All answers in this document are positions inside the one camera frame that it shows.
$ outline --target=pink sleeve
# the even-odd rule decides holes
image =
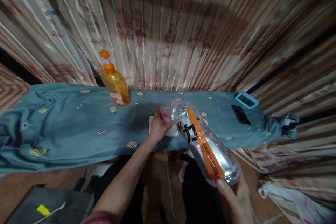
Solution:
[[[112,224],[110,215],[105,211],[99,211],[89,215],[81,224]]]

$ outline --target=orange pump head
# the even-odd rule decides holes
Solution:
[[[99,52],[99,56],[105,59],[104,70],[106,73],[113,73],[115,71],[114,65],[108,61],[110,53],[104,49]]]

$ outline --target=sneaker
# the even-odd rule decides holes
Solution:
[[[193,155],[193,153],[191,152],[190,149],[187,149],[187,150],[184,152],[184,154],[187,154],[188,156],[194,158],[194,155]],[[178,177],[179,177],[181,183],[182,183],[183,180],[184,180],[184,171],[186,170],[187,165],[188,165],[188,162],[183,161],[182,169],[180,170],[180,172],[179,172],[179,174],[178,174]]]

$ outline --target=ironing board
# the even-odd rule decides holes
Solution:
[[[128,106],[118,106],[103,87],[68,83],[30,87],[0,117],[0,172],[42,172],[102,162],[133,153],[148,136],[155,108],[175,97],[189,101],[228,148],[254,147],[279,138],[294,118],[274,118],[259,107],[243,108],[251,126],[239,123],[231,92],[130,90]],[[187,149],[182,136],[165,137],[154,151]]]

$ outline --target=orange pump bottle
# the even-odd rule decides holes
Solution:
[[[110,53],[105,50],[99,52],[100,57],[105,59],[104,72],[101,79],[108,90],[113,101],[119,106],[127,106],[130,101],[126,79],[121,73],[115,70],[114,65],[108,61]]]

